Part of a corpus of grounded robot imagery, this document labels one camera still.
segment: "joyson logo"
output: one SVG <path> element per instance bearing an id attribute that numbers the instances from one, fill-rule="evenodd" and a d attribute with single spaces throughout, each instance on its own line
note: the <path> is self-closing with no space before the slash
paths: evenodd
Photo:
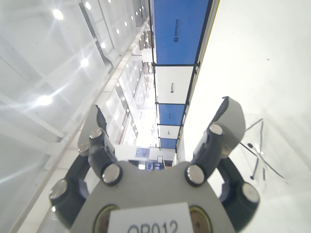
<path id="1" fill-rule="evenodd" d="M 178 25 L 179 25 L 179 20 L 176 19 L 176 22 L 175 22 L 175 37 L 174 37 L 174 42 L 178 42 Z"/>
<path id="2" fill-rule="evenodd" d="M 172 83 L 171 84 L 171 93 L 174 93 L 174 90 L 175 90 L 175 83 Z"/>

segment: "white banner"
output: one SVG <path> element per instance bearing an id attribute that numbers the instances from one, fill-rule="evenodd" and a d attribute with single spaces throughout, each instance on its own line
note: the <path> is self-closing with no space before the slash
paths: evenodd
<path id="1" fill-rule="evenodd" d="M 185 104 L 193 67 L 156 67 L 159 103 Z"/>
<path id="2" fill-rule="evenodd" d="M 177 139 L 179 128 L 179 126 L 175 125 L 159 125 L 160 138 Z"/>

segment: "silver bolt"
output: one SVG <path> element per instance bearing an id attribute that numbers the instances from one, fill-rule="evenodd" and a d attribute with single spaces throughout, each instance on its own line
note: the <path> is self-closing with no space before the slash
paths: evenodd
<path id="1" fill-rule="evenodd" d="M 87 153 L 89 150 L 89 147 L 90 147 L 89 141 L 81 143 L 78 147 L 79 154 L 83 155 L 83 154 Z"/>
<path id="2" fill-rule="evenodd" d="M 217 134 L 217 135 L 222 135 L 222 133 L 223 133 L 222 128 L 217 124 L 212 124 L 210 126 L 210 131 L 214 134 Z"/>
<path id="3" fill-rule="evenodd" d="M 259 193 L 253 185 L 245 182 L 242 186 L 242 193 L 252 203 L 259 202 L 259 199 L 260 199 Z"/>
<path id="4" fill-rule="evenodd" d="M 102 133 L 103 133 L 103 131 L 100 128 L 98 128 L 96 131 L 91 131 L 90 138 L 95 139 L 95 138 L 101 136 Z"/>
<path id="5" fill-rule="evenodd" d="M 120 168 L 116 164 L 108 165 L 105 169 L 102 178 L 105 183 L 113 183 L 115 182 L 120 175 Z"/>
<path id="6" fill-rule="evenodd" d="M 67 190 L 67 181 L 65 179 L 59 180 L 50 190 L 50 199 L 57 199 Z"/>
<path id="7" fill-rule="evenodd" d="M 202 184 L 204 182 L 204 173 L 196 164 L 192 164 L 187 168 L 187 176 L 194 184 Z"/>

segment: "label sticker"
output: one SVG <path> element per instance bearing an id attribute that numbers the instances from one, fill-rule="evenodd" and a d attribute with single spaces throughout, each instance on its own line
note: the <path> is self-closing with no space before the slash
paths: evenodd
<path id="1" fill-rule="evenodd" d="M 108 233 L 193 233 L 187 203 L 112 211 Z"/>

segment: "blue banner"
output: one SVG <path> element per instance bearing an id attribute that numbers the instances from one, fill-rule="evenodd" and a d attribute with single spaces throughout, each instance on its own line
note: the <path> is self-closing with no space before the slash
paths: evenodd
<path id="1" fill-rule="evenodd" d="M 160 124 L 180 125 L 185 105 L 160 104 Z"/>
<path id="2" fill-rule="evenodd" d="M 157 64 L 194 64 L 209 0 L 153 0 Z"/>
<path id="3" fill-rule="evenodd" d="M 162 149 L 175 149 L 176 143 L 176 139 L 160 139 L 160 145 Z"/>

